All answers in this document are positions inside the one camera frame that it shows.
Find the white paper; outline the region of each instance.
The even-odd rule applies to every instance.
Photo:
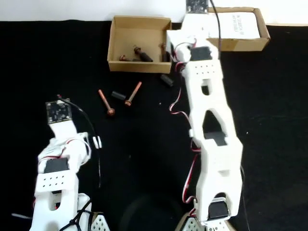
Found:
[[[257,19],[254,13],[218,13],[222,39],[260,38]],[[218,24],[214,13],[210,14],[210,38],[218,38]]]

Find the black wire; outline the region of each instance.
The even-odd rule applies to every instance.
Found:
[[[79,110],[82,115],[85,117],[85,119],[87,120],[87,122],[89,123],[91,129],[92,129],[92,132],[93,132],[93,135],[95,137],[95,139],[97,140],[97,142],[99,142],[99,136],[98,136],[98,133],[97,133],[97,130],[95,129],[95,126],[94,124],[91,122],[88,114],[81,109],[81,107],[77,106],[76,104],[68,101],[68,100],[65,100],[63,99],[60,95],[57,95],[58,99],[64,103],[67,103],[68,105],[71,105],[73,107],[75,107],[77,110]],[[96,149],[96,147],[94,146],[94,149],[95,149],[95,152],[97,154],[97,162],[98,162],[98,174],[99,174],[99,184],[98,184],[98,188],[100,189],[101,188],[101,158],[100,158],[100,152]]]
[[[73,226],[73,225],[76,225],[77,230],[81,231],[81,228],[80,228],[80,225],[79,225],[80,217],[81,217],[82,213],[86,211],[86,208],[88,207],[88,205],[91,202],[92,202],[92,200],[89,199],[88,202],[86,202],[86,204],[82,207],[82,209],[77,212],[76,216],[73,219],[71,219],[67,225],[60,228],[59,231],[66,230],[68,227]]]
[[[79,110],[79,111],[82,113],[82,115],[85,117],[85,119],[87,120],[87,122],[89,123],[89,125],[90,125],[90,127],[91,127],[91,129],[92,129],[92,131],[93,131],[94,136],[95,136],[95,137],[98,137],[98,133],[97,133],[97,131],[96,131],[96,129],[95,129],[95,126],[93,125],[93,123],[91,122],[91,120],[90,120],[88,114],[85,113],[84,110],[82,110],[82,109],[81,109],[79,106],[77,106],[76,104],[74,104],[74,103],[72,103],[72,102],[70,102],[70,101],[68,101],[68,100],[63,99],[60,95],[57,95],[57,97],[58,97],[58,99],[59,99],[60,101],[62,101],[62,102],[64,102],[64,103],[67,103],[67,104],[69,104],[69,105],[75,107],[77,110]]]
[[[213,0],[210,0],[212,7],[214,9],[216,18],[217,18],[217,24],[218,24],[218,59],[220,59],[220,54],[221,54],[221,30],[220,30],[220,21],[219,21],[219,17],[218,17],[218,13],[216,10],[216,7],[213,3]]]
[[[91,231],[91,225],[92,225],[92,220],[93,220],[93,216],[94,216],[94,213],[91,212],[91,211],[88,211],[88,210],[85,210],[83,211],[84,213],[88,213],[89,215],[89,219],[88,219],[88,231]]]

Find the white plastic part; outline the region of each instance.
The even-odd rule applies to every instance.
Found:
[[[201,148],[201,174],[197,183],[196,214],[202,225],[207,224],[208,207],[219,193],[226,194],[230,216],[236,216],[240,203],[242,178],[240,165],[243,146],[236,136],[232,113],[227,105],[220,61],[217,59],[188,62],[182,72],[190,104],[189,121],[193,140]],[[207,85],[209,95],[202,86]],[[218,146],[213,139],[205,139],[203,122],[211,111],[225,134],[226,145]]]
[[[49,126],[57,139],[63,139],[77,135],[77,130],[72,120],[49,124]]]
[[[186,63],[182,71],[190,105],[189,135],[201,148],[201,173],[196,187],[194,208],[201,225],[207,225],[208,208],[219,193],[226,194],[229,219],[238,213],[242,178],[240,165],[243,146],[236,136],[232,112],[227,105],[223,86],[223,74],[218,50],[208,38],[206,14],[186,14],[181,30],[167,31],[166,51],[172,59]],[[190,61],[187,55],[193,47],[208,47],[211,60]],[[202,87],[208,87],[203,94]],[[224,145],[218,145],[214,139],[205,139],[203,123],[207,111],[211,111],[220,123],[224,133]]]
[[[181,231],[231,231],[226,221],[212,221],[207,226],[201,226],[196,218],[188,218]]]
[[[82,207],[89,201],[89,197],[84,194],[84,193],[79,193],[78,194],[78,205],[77,205],[77,210],[81,210]],[[92,203],[88,205],[86,208],[87,211],[91,211],[92,208]],[[88,230],[88,224],[89,224],[89,213],[83,213],[80,217],[79,220],[79,226],[82,231],[87,231]]]
[[[71,170],[38,174],[30,231],[59,230],[77,214],[78,178]]]
[[[196,218],[188,218],[181,231],[204,231]]]
[[[62,139],[52,138],[49,145],[38,155],[38,172],[43,173],[46,162],[56,157],[67,157],[70,170],[79,171],[80,165],[85,164],[91,157],[91,148],[88,146],[88,154],[84,139],[88,139],[88,133],[78,133],[73,137]]]
[[[110,231],[103,215],[98,215],[91,225],[91,231]]]

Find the red and white wire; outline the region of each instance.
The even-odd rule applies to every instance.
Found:
[[[183,115],[186,117],[186,119],[188,120],[188,122],[189,122],[189,117],[188,117],[188,115],[187,115],[184,111],[176,111],[176,112],[174,112],[174,111],[172,110],[172,108],[174,107],[174,105],[176,105],[176,104],[179,102],[179,100],[180,100],[181,91],[182,91],[182,88],[180,88],[180,90],[179,90],[179,94],[178,94],[177,99],[169,106],[169,111],[170,111],[171,114],[173,114],[173,115],[183,114]]]
[[[81,142],[83,142],[83,143],[87,146],[87,148],[88,148],[87,158],[81,163],[81,165],[84,165],[85,163],[87,163],[87,162],[91,159],[92,149],[91,149],[90,145],[89,145],[87,142],[85,142],[84,140],[82,140],[82,139],[77,139],[77,138],[76,138],[76,139],[70,139],[70,140],[68,140],[68,141],[66,142],[66,144],[65,144],[65,147],[62,149],[62,153],[61,153],[60,157],[62,156],[64,150],[66,149],[66,146],[67,146],[71,141],[81,141]]]
[[[186,199],[186,194],[187,194],[187,191],[188,191],[188,188],[189,188],[189,184],[192,180],[192,175],[193,175],[193,168],[196,164],[196,160],[197,160],[197,157],[198,157],[199,154],[196,154],[193,158],[193,161],[192,161],[192,165],[191,165],[191,168],[189,170],[189,173],[188,173],[188,176],[186,178],[186,181],[185,181],[185,184],[184,184],[184,188],[183,188],[183,193],[182,193],[182,201],[183,203],[186,203],[186,204],[189,204],[193,199],[195,199],[195,196],[190,196]]]
[[[201,152],[201,148],[193,148],[193,140],[191,140],[191,150],[193,151],[193,152],[195,152],[195,153],[199,153],[199,152]]]
[[[90,145],[89,145],[87,142],[85,142],[85,141],[82,140],[82,139],[77,139],[77,138],[76,138],[76,139],[70,139],[70,140],[68,140],[68,141],[65,143],[65,146],[64,146],[64,148],[62,149],[60,155],[48,155],[48,156],[45,156],[45,157],[41,158],[41,159],[38,161],[38,164],[40,164],[43,160],[50,160],[50,159],[58,159],[58,158],[61,158],[63,152],[66,150],[66,146],[67,146],[71,141],[75,141],[75,140],[76,140],[76,141],[81,141],[81,142],[83,142],[83,143],[87,146],[87,148],[88,148],[87,158],[86,158],[85,161],[83,161],[83,162],[81,163],[81,165],[84,165],[85,163],[88,162],[88,160],[90,160],[90,158],[91,158],[91,153],[92,153],[92,149],[91,149]]]

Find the black cloth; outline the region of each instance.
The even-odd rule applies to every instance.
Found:
[[[37,156],[52,132],[45,102],[56,94],[69,97],[90,116],[103,140],[102,188],[94,191],[94,160],[78,173],[79,191],[93,198],[93,210],[105,213],[112,231],[128,205],[148,194],[165,194],[184,211],[182,188],[193,153],[189,125],[168,107],[178,94],[180,77],[169,89],[158,74],[110,73],[106,61],[110,22],[1,22],[2,122],[9,125],[2,144],[3,168],[11,168],[10,210],[31,216]],[[308,226],[308,29],[268,27],[269,45],[262,52],[223,52],[222,68],[228,104],[244,145],[245,200],[251,231],[306,230]],[[129,95],[142,86],[126,108],[110,94]],[[115,108],[108,118],[98,96],[102,89]],[[188,111],[187,95],[176,109]],[[79,131],[90,131],[73,110]],[[189,193],[194,193],[197,174]],[[152,230],[170,231],[178,220],[172,209],[151,212],[141,219]],[[246,229],[243,205],[231,219]],[[14,218],[18,230],[30,222]]]

